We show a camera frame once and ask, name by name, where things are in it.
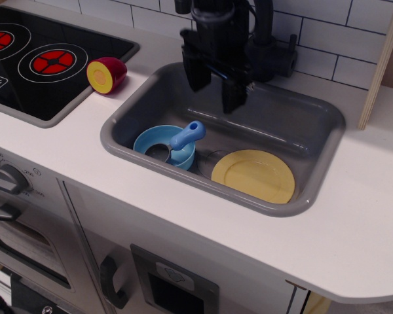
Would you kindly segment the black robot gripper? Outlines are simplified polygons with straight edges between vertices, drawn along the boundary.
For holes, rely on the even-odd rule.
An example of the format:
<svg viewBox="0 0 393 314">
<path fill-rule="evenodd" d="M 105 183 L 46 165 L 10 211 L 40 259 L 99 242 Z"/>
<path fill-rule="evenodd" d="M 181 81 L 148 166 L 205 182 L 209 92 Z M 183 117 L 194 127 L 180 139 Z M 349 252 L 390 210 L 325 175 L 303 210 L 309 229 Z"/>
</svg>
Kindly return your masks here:
<svg viewBox="0 0 393 314">
<path fill-rule="evenodd" d="M 244 54 L 249 39 L 251 6 L 190 6 L 196 30 L 183 29 L 183 65 L 192 91 L 211 83 L 212 74 L 224 79 L 223 112 L 231 114 L 246 103 L 250 66 Z"/>
</svg>

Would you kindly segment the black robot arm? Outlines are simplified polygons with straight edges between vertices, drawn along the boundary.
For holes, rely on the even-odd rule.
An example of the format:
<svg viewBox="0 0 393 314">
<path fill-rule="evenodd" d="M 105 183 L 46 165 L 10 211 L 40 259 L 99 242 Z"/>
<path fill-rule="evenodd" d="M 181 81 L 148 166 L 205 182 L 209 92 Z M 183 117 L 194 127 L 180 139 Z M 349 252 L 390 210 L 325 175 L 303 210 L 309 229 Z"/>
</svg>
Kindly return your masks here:
<svg viewBox="0 0 393 314">
<path fill-rule="evenodd" d="M 191 1 L 196 30 L 184 29 L 182 56 L 187 80 L 197 92 L 222 79 L 223 112 L 232 113 L 247 99 L 252 69 L 245 54 L 249 39 L 250 5 L 247 1 Z"/>
</svg>

